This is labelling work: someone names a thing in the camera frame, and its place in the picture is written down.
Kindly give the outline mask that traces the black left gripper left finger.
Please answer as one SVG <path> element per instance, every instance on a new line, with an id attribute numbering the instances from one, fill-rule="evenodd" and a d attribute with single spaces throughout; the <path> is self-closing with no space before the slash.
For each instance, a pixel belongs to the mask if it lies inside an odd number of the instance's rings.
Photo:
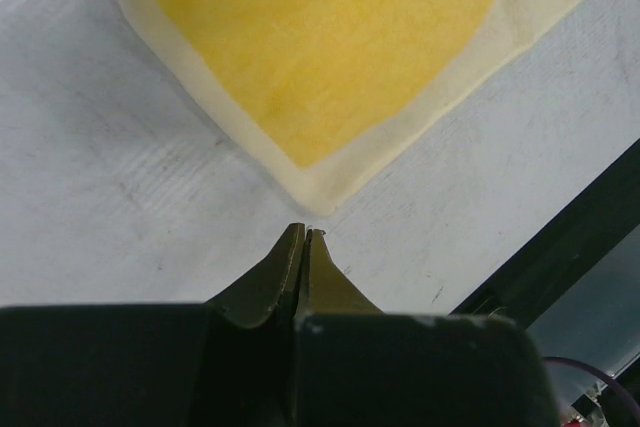
<path id="1" fill-rule="evenodd" d="M 283 426 L 305 244 L 203 303 L 5 307 L 5 426 Z"/>

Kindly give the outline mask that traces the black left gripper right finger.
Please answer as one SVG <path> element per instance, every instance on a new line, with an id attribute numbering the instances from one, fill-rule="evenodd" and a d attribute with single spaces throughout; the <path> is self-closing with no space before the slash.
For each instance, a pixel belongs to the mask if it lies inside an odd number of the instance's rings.
<path id="1" fill-rule="evenodd" d="M 540 356 L 504 317 L 386 314 L 307 234 L 294 318 L 300 426 L 554 426 Z"/>

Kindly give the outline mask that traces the yellow cream towel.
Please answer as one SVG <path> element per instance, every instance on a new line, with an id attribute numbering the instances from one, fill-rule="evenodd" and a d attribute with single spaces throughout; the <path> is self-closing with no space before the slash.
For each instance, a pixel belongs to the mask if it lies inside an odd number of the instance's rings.
<path id="1" fill-rule="evenodd" d="M 119 0 L 187 93 L 327 215 L 581 0 Z"/>

